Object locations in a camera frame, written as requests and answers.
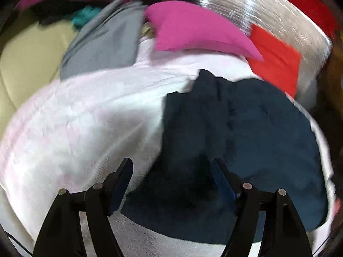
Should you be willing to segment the teal garment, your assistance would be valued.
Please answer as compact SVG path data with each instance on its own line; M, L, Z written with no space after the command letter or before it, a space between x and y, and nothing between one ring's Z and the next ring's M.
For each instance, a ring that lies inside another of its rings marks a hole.
M101 11L101 7L85 6L84 8L69 15L68 19L72 22L77 30L80 30Z

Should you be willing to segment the grey garment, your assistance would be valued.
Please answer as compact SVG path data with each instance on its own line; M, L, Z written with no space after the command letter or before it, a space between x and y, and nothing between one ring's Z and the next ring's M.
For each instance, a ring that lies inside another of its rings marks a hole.
M62 81L136 62L146 6L141 1L114 0L89 21L66 50L59 67Z

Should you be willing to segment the white bed sheet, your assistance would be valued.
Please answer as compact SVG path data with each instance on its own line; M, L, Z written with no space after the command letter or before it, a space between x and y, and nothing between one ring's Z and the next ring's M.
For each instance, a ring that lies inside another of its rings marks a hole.
M188 91L200 69L229 81L254 77L243 57L153 45L142 41L131 67L53 81L12 118L1 141L1 224L28 249L60 188L86 190L126 157L136 188L160 151L168 93Z

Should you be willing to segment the red cushion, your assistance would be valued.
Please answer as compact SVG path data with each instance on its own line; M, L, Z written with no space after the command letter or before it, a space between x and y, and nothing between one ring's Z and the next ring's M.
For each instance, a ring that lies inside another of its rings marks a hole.
M294 97L297 91L301 54L255 24L252 26L250 40L263 57L262 61L248 59L252 71Z

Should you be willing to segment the silver foil headboard panel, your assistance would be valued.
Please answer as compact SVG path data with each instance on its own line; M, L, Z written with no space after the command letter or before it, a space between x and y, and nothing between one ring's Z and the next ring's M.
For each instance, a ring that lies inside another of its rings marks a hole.
M226 17L245 34L258 25L293 46L302 56L296 101L311 110L317 102L317 76L332 50L322 29L287 0L194 0Z

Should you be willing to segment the cream sofa cushion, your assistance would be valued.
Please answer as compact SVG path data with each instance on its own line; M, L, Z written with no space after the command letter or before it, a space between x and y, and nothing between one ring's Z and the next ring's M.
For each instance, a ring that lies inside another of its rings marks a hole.
M17 109L44 85L59 77L58 69L77 31L69 21L40 25L17 19L1 34L1 133Z

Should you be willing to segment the navy blue zip jacket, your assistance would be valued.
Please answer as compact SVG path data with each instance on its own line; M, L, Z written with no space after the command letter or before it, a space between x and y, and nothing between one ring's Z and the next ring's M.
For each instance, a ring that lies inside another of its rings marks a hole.
M168 237L226 244L235 224L210 163L262 191L284 188L305 229L326 220L320 151L309 120L285 93L259 79L230 82L201 70L187 93L167 95L162 150L122 214Z

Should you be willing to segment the pink pillow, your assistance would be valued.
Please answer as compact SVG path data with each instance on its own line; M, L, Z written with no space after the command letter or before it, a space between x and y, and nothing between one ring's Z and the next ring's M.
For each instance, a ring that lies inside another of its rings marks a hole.
M145 17L155 32L157 51L205 49L262 60L252 41L223 16L184 1L147 7Z

